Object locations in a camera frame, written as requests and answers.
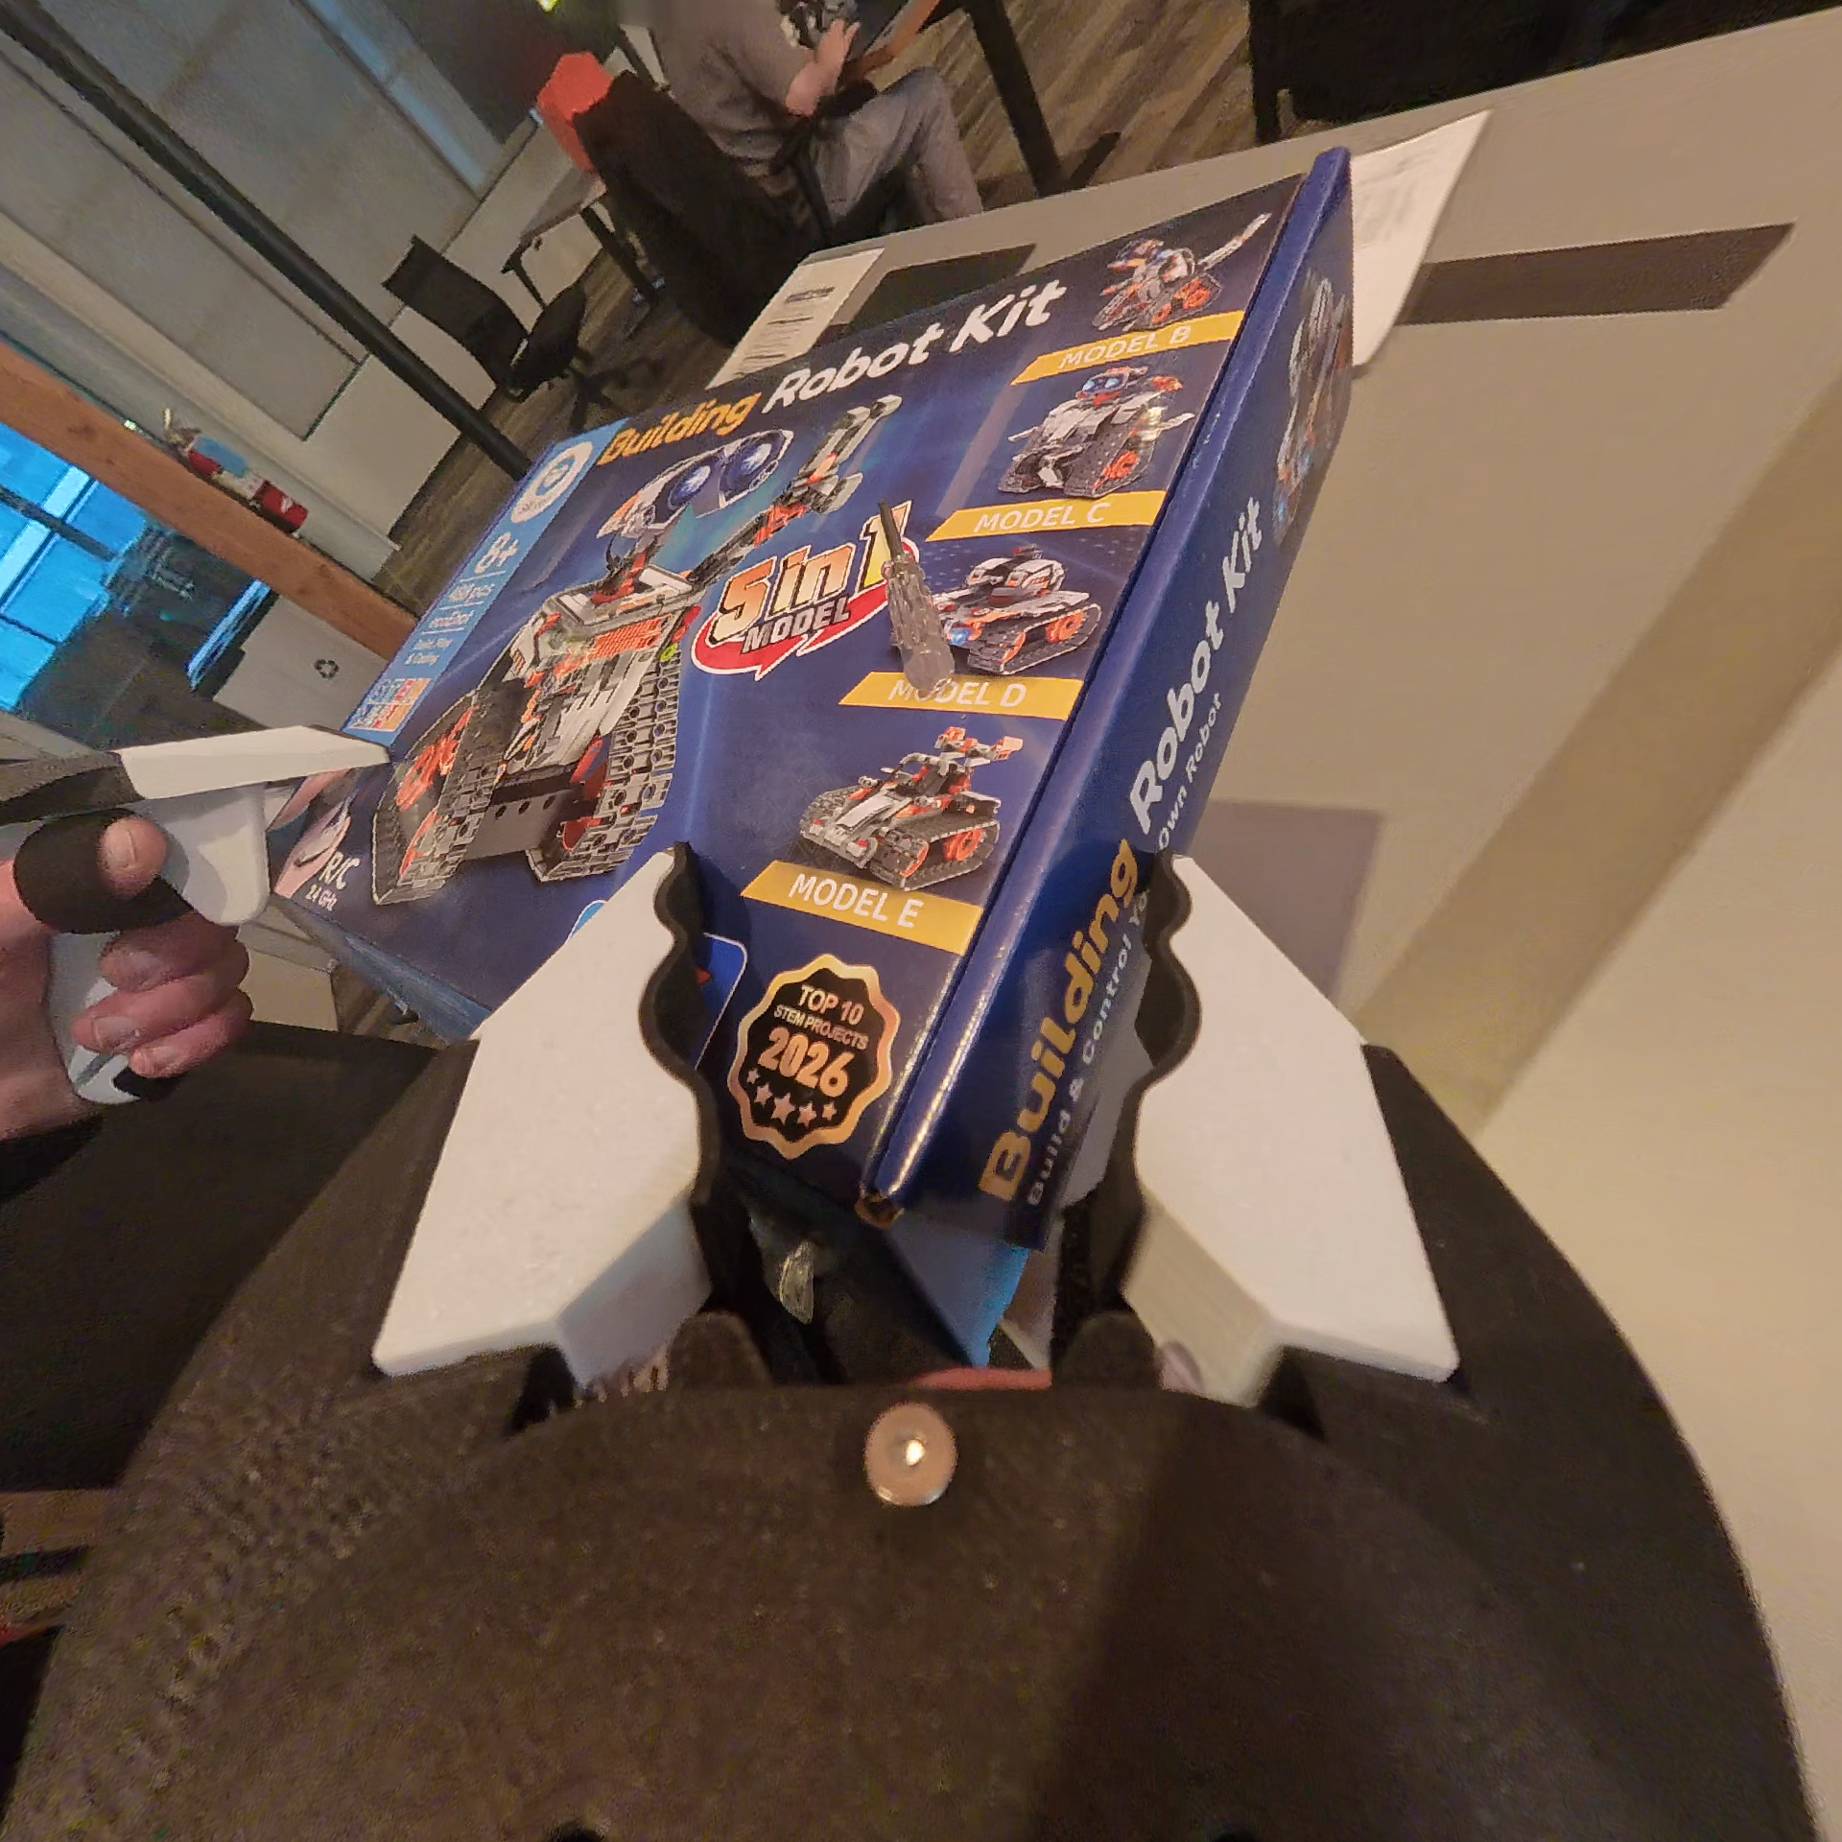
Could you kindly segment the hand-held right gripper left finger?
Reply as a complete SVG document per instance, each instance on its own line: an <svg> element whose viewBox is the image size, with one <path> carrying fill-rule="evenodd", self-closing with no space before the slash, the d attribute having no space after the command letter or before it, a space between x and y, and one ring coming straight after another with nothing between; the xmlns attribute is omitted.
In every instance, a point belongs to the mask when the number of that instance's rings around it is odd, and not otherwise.
<svg viewBox="0 0 1842 1842"><path fill-rule="evenodd" d="M553 1348L576 1385L641 1364L707 1297L696 861L659 853L477 1031L375 1335L413 1375Z"/></svg>

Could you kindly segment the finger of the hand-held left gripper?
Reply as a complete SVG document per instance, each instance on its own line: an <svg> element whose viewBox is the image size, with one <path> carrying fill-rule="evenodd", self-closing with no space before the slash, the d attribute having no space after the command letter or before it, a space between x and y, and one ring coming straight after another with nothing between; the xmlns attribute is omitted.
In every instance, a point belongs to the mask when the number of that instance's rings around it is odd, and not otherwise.
<svg viewBox="0 0 1842 1842"><path fill-rule="evenodd" d="M321 726L272 726L231 736L203 736L163 746L119 748L129 791L117 796L131 812L203 812L220 803L292 789L317 774L370 769L387 763L382 746Z"/></svg>

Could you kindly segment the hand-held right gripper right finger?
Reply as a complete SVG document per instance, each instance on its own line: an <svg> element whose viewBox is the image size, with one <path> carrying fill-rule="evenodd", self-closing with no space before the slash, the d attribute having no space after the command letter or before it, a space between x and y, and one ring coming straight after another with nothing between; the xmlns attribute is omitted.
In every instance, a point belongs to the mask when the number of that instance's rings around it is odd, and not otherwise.
<svg viewBox="0 0 1842 1842"><path fill-rule="evenodd" d="M1286 1351L1456 1364L1364 1036L1186 856L1175 961L1200 1028L1137 1123L1125 1302L1161 1382L1253 1407Z"/></svg>

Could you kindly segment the blue robot kit box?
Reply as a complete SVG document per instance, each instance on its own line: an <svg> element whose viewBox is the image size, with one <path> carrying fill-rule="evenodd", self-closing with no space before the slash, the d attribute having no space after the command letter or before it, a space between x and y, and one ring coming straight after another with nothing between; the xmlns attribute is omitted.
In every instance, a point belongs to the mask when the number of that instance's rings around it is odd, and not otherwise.
<svg viewBox="0 0 1842 1842"><path fill-rule="evenodd" d="M486 1010L669 846L728 1138L1040 1246L1351 390L1345 149L553 446L280 878Z"/></svg>

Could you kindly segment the person's left hand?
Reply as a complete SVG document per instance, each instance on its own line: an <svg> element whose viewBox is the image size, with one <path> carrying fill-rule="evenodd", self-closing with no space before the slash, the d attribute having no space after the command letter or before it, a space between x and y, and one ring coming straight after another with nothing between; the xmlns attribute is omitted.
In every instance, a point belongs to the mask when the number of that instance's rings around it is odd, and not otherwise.
<svg viewBox="0 0 1842 1842"><path fill-rule="evenodd" d="M54 932L38 923L4 865L4 1141L51 1135L92 1119L65 1075L43 1010ZM142 1078L200 1067L231 1045L248 1018L248 953L235 930L198 911L119 932L99 956L105 998L75 1018L75 1039L129 1057Z"/></svg>

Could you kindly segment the red fire extinguisher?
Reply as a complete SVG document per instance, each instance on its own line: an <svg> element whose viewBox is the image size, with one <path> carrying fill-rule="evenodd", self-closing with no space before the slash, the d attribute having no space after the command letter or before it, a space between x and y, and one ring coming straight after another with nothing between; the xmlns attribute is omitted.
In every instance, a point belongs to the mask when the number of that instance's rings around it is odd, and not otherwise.
<svg viewBox="0 0 1842 1842"><path fill-rule="evenodd" d="M308 505L253 468L235 446L227 446L223 442L207 439L198 426L186 423L173 423L163 439L190 474L223 496L238 497L275 530L299 534L308 522Z"/></svg>

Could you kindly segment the small black office chair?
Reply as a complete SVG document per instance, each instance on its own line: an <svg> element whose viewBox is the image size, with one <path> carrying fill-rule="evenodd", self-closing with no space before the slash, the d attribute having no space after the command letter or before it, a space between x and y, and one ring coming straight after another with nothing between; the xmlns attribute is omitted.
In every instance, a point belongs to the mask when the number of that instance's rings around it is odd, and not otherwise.
<svg viewBox="0 0 1842 1842"><path fill-rule="evenodd" d="M587 417L591 374L580 343L587 330L582 285L555 295L541 303L538 320L524 325L496 289L419 239L382 285L397 303L456 339L512 401L531 401L541 385L571 382L576 419Z"/></svg>

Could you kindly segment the black pole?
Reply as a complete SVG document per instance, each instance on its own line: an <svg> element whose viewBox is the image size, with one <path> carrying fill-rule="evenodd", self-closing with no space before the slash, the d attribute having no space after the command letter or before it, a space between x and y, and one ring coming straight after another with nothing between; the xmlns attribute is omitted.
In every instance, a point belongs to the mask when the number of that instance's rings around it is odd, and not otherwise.
<svg viewBox="0 0 1842 1842"><path fill-rule="evenodd" d="M287 239L211 160L173 132L135 89L92 57L42 4L4 4L4 33L58 75L86 105L121 132L157 169L245 242L275 275L300 291L323 316L392 368L462 439L479 446L504 477L520 480L534 460L413 348L407 348L326 265Z"/></svg>

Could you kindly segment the large black office chair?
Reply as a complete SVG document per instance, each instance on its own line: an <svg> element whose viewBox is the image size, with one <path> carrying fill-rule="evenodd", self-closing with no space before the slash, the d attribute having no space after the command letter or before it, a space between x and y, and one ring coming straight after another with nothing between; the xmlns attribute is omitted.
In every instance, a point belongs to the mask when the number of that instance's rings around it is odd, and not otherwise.
<svg viewBox="0 0 1842 1842"><path fill-rule="evenodd" d="M649 78L565 53L538 89L565 149L598 173L669 297L734 348L820 244L801 202L766 191Z"/></svg>

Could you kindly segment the printed instruction booklet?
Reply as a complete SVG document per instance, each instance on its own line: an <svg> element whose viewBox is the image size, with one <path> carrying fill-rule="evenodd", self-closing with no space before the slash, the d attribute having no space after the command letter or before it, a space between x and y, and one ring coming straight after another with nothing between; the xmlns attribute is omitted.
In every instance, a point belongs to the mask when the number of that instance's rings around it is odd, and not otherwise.
<svg viewBox="0 0 1842 1842"><path fill-rule="evenodd" d="M725 366L707 379L707 389L774 368L813 351L862 289L865 275L878 272L882 262L882 244L825 249L798 262L755 321L750 321Z"/></svg>

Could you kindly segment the white blue printed sheet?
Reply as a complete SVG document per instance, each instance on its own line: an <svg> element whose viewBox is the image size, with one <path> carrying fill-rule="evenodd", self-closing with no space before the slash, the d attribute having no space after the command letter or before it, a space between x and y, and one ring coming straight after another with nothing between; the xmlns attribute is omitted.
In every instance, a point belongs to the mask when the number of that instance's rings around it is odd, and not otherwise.
<svg viewBox="0 0 1842 1842"><path fill-rule="evenodd" d="M1441 213L1482 138L1487 109L1351 160L1355 362L1365 366L1400 320Z"/></svg>

